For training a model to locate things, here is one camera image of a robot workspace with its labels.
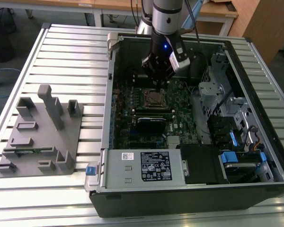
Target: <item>wooden table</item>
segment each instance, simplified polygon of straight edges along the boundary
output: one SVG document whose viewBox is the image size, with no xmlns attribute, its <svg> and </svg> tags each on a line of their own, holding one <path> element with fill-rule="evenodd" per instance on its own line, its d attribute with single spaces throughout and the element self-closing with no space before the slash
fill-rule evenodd
<svg viewBox="0 0 284 227">
<path fill-rule="evenodd" d="M 103 26 L 103 14 L 132 15 L 130 0 L 0 0 L 0 7 L 93 13 L 98 27 Z M 197 20 L 222 23 L 219 35 L 228 35 L 237 17 L 238 13 L 229 11 L 224 3 L 208 2 L 201 8 Z"/>
</svg>

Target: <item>power supply label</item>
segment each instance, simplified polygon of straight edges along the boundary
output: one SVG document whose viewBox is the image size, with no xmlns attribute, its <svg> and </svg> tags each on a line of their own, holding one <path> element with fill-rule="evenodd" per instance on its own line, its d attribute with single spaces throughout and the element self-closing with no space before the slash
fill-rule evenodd
<svg viewBox="0 0 284 227">
<path fill-rule="evenodd" d="M 143 181 L 171 181 L 169 153 L 141 152 L 141 171 Z"/>
</svg>

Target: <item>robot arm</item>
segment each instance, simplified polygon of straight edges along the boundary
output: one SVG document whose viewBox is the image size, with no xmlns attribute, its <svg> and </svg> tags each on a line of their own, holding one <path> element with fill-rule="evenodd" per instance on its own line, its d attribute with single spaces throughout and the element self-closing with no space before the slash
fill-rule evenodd
<svg viewBox="0 0 284 227">
<path fill-rule="evenodd" d="M 178 32 L 183 1 L 154 0 L 152 9 L 151 2 L 142 0 L 142 25 L 138 33 L 151 30 L 151 51 L 142 61 L 142 67 L 159 88 L 175 73 L 189 66 L 190 60 Z"/>
</svg>

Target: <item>metal slotted surface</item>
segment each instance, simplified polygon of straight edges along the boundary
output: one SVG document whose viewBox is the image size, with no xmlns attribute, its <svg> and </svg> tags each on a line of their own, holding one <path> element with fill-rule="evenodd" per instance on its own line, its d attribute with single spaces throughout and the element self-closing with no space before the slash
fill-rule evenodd
<svg viewBox="0 0 284 227">
<path fill-rule="evenodd" d="M 99 160 L 107 81 L 107 34 L 112 28 L 52 25 L 42 29 L 0 117 L 0 158 L 17 118 L 20 96 L 39 101 L 40 84 L 50 84 L 60 102 L 84 104 L 75 173 L 65 176 L 0 179 L 0 226 L 284 226 L 284 197 L 266 200 L 248 210 L 143 218 L 100 218 L 84 190 L 85 167 Z M 274 84 L 252 44 L 228 39 L 284 145 L 284 95 Z"/>
</svg>

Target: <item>floor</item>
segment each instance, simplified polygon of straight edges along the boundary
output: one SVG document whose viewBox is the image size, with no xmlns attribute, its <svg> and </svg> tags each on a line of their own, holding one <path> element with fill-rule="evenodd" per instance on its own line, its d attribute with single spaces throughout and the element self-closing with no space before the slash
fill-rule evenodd
<svg viewBox="0 0 284 227">
<path fill-rule="evenodd" d="M 16 49 L 16 57 L 9 62 L 0 63 L 0 68 L 22 69 L 44 22 L 86 26 L 83 13 L 33 10 L 33 15 L 33 19 L 28 19 L 23 9 L 14 9 L 13 17 L 17 31 L 11 34 L 9 38 Z M 110 23 L 108 16 L 104 15 L 104 26 L 134 28 L 133 17 L 118 16 L 114 18 L 114 21 L 114 23 Z M 276 55 L 269 68 L 284 91 L 284 57 L 282 53 Z M 0 96 L 9 95 L 17 78 L 18 74 L 15 71 L 0 71 Z M 7 98 L 0 98 L 0 113 L 6 101 Z"/>
</svg>

